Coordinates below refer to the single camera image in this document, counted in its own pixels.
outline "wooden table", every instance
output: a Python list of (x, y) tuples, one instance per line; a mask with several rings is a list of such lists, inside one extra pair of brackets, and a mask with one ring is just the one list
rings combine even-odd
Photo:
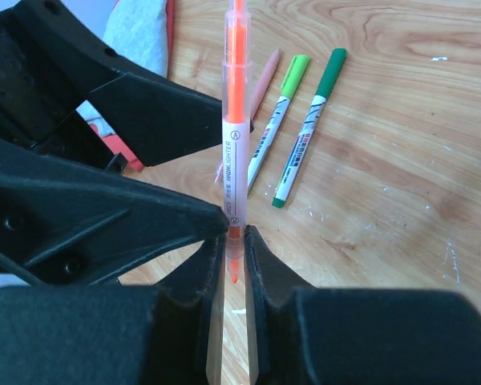
[[(481, 311), (481, 0), (250, 0), (255, 78), (284, 56), (256, 147), (293, 55), (313, 61), (249, 196), (249, 223), (316, 286), (459, 290)], [(171, 79), (221, 97), (225, 0), (179, 0)], [(271, 206), (333, 48), (346, 62), (284, 209)], [(213, 148), (133, 176), (221, 205)], [(123, 277), (156, 282), (197, 246)], [(244, 281), (227, 282), (223, 383), (248, 382)]]

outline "table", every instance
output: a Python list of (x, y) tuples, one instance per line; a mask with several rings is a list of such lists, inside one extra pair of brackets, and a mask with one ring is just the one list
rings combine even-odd
[[(255, 120), (256, 147), (293, 55), (312, 62), (249, 195), (249, 223), (316, 286), (459, 290), (481, 311), (481, 0), (250, 0), (255, 78), (283, 59)], [(225, 0), (180, 0), (170, 78), (220, 98)], [(289, 201), (274, 188), (335, 47), (349, 58)], [(221, 149), (138, 180), (221, 205)], [(125, 275), (156, 282), (197, 245)], [(244, 280), (227, 282), (223, 383), (248, 383)]]

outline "orange highlighter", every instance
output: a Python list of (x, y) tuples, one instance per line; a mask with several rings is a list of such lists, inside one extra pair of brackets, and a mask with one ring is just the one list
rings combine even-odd
[(223, 195), (229, 221), (226, 266), (233, 283), (241, 269), (248, 220), (250, 22), (246, 0), (230, 0), (225, 14), (223, 62)]

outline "wood grain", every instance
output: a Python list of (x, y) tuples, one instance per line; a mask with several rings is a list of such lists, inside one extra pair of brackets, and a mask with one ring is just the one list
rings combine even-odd
[[(481, 311), (481, 0), (251, 0), (255, 74), (284, 56), (256, 119), (256, 147), (293, 55), (313, 61), (249, 196), (249, 223), (317, 286), (460, 290)], [(227, 2), (179, 0), (172, 79), (220, 97)], [(284, 209), (271, 206), (335, 47), (348, 49)], [(139, 180), (218, 205), (220, 148)], [(156, 282), (193, 248), (123, 282)], [(226, 285), (223, 383), (246, 384), (243, 281)]]

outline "green marker end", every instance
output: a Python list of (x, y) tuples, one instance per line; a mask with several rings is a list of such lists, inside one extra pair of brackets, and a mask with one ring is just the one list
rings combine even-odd
[(282, 209), (285, 206), (285, 201), (278, 198), (273, 198), (273, 206)]

